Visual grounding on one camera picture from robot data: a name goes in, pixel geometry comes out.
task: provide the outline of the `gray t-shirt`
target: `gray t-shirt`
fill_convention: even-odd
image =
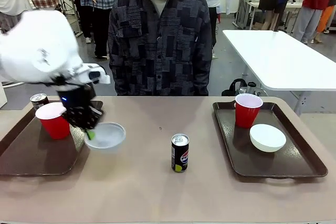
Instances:
[[[153,5],[155,6],[156,12],[158,13],[158,16],[161,16],[161,13],[163,11],[163,8],[166,6],[166,3],[168,0],[151,0]]]

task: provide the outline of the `soda can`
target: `soda can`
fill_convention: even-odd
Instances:
[[[38,110],[43,105],[46,105],[49,103],[49,100],[46,94],[34,94],[30,98],[30,101],[33,104],[33,107],[35,110]]]
[[[172,137],[172,169],[177,173],[184,172],[188,167],[189,137],[176,134]]]

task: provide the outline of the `red plastic cup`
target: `red plastic cup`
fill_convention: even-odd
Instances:
[[[236,125],[251,128],[263,101],[254,94],[239,94],[236,96]]]
[[[61,116],[65,111],[61,102],[52,102],[43,105],[35,113],[52,139],[62,139],[70,134],[70,125]]]

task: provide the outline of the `sneaker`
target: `sneaker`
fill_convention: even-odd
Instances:
[[[107,56],[95,56],[97,60],[108,60]]]
[[[216,57],[216,55],[215,55],[215,51],[214,51],[214,49],[212,49],[212,59],[213,59],[213,60],[218,59],[218,57]]]

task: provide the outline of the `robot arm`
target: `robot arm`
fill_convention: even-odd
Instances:
[[[92,129],[102,111],[91,105],[92,84],[110,83],[105,70],[83,63],[78,44],[65,16],[58,11],[23,13],[7,35],[0,35],[0,76],[8,80],[53,86],[73,126]]]

